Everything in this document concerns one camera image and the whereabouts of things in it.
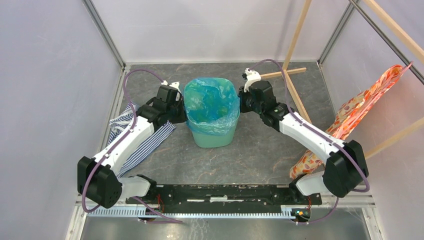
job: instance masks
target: wooden beam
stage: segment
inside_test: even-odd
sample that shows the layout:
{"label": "wooden beam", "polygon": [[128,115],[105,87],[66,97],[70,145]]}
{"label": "wooden beam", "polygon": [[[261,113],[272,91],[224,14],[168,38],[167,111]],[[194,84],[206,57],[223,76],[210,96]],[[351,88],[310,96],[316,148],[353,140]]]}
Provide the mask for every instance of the wooden beam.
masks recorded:
{"label": "wooden beam", "polygon": [[293,98],[294,104],[296,105],[300,116],[302,116],[302,118],[304,118],[306,121],[311,123],[311,119],[309,118],[309,115],[306,112],[305,106],[302,103],[302,100],[299,97],[298,92],[296,91],[295,86],[292,83],[292,80],[290,79],[289,73],[286,70],[283,70],[283,72],[284,72],[285,80],[287,81],[288,91],[290,92],[290,95]]}
{"label": "wooden beam", "polygon": [[402,41],[403,44],[424,64],[424,50],[410,37],[387,12],[374,0],[364,0],[365,4],[374,11],[384,24]]}
{"label": "wooden beam", "polygon": [[305,22],[306,14],[308,13],[311,1],[312,0],[305,0],[305,3],[303,4],[302,12],[300,13],[300,18],[297,22],[296,30],[294,31],[293,39],[291,39],[290,47],[288,48],[287,54],[285,55],[284,64],[282,65],[283,70],[287,70],[287,67],[289,66],[290,59],[292,58],[293,51],[295,50],[296,42],[298,41],[299,34],[301,33],[301,29]]}
{"label": "wooden beam", "polygon": [[399,140],[403,139],[404,137],[414,133],[415,131],[419,130],[420,128],[424,127],[424,117],[420,120],[412,123],[407,128],[401,130],[400,132],[396,133],[389,139],[383,141],[382,143],[375,146],[373,149],[365,153],[365,159],[369,159],[373,157],[374,155],[378,154],[379,152],[383,151],[384,149],[392,146]]}
{"label": "wooden beam", "polygon": [[[305,71],[306,71],[306,67],[301,67],[301,68],[287,70],[287,73],[290,75],[290,74],[304,73]],[[261,79],[270,79],[270,78],[276,78],[276,77],[281,77],[280,71],[265,73],[260,75]]]}

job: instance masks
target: plastic bag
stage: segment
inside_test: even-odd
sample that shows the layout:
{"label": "plastic bag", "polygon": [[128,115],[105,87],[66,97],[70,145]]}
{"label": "plastic bag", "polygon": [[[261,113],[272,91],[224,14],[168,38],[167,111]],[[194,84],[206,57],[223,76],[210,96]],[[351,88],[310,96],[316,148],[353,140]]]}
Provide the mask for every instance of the plastic bag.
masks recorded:
{"label": "plastic bag", "polygon": [[225,78],[200,77],[184,88],[187,125],[201,134],[226,135],[240,116],[240,98],[231,81]]}

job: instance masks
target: wall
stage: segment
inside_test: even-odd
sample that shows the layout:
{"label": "wall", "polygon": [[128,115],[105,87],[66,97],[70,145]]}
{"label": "wall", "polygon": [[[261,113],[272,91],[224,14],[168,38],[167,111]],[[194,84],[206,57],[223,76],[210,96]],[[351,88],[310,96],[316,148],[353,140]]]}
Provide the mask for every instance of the wall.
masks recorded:
{"label": "wall", "polygon": [[[303,0],[93,0],[126,62],[283,60]],[[347,1],[314,0],[293,60],[315,61]]]}
{"label": "wall", "polygon": [[0,239],[63,239],[120,67],[78,0],[1,1],[0,29]]}
{"label": "wall", "polygon": [[[415,41],[424,46],[424,26],[420,0],[377,0]],[[361,6],[381,26],[416,67],[424,65],[392,34],[364,3]],[[323,64],[323,74],[334,109],[369,88],[399,58],[368,23],[355,12]],[[351,135],[364,150],[424,117],[424,86],[408,71],[366,115]],[[424,129],[404,138],[380,154],[367,159],[372,195],[388,240],[422,239],[421,225],[424,191],[422,143]]]}

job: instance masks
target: robotic arm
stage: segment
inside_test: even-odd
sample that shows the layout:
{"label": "robotic arm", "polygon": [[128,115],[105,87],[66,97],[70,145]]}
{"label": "robotic arm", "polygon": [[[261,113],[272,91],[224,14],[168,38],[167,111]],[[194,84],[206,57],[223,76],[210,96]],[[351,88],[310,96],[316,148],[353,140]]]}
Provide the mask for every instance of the robotic arm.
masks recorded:
{"label": "robotic arm", "polygon": [[[317,154],[325,165],[325,170],[314,174],[305,174],[296,178],[290,187],[295,198],[304,198],[316,193],[331,192],[343,198],[362,182],[362,177],[335,145],[342,148],[354,159],[368,177],[368,169],[362,147],[352,140],[349,143],[334,138],[310,123],[286,104],[276,101],[273,88],[268,81],[261,80],[259,73],[246,69],[243,77],[247,79],[240,87],[240,112],[255,112],[263,123],[276,131],[288,135]],[[78,192],[83,193],[89,182],[86,197],[104,208],[112,207],[119,198],[133,196],[144,197],[156,187],[156,182],[146,176],[117,178],[119,170],[137,147],[168,121],[177,124],[187,119],[184,111],[184,99],[178,89],[178,83],[159,87],[153,97],[136,112],[136,122],[127,128],[105,149],[93,158],[83,157],[77,165]],[[98,165],[92,179],[89,175]]]}

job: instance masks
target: green trash can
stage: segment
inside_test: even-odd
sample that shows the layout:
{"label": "green trash can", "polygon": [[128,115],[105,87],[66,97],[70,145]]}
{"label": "green trash can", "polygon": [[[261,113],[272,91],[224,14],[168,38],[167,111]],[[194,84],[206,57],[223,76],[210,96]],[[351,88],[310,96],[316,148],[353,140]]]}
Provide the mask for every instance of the green trash can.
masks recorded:
{"label": "green trash can", "polygon": [[233,141],[240,116],[240,99],[225,78],[200,77],[184,88],[187,125],[201,148],[217,148]]}

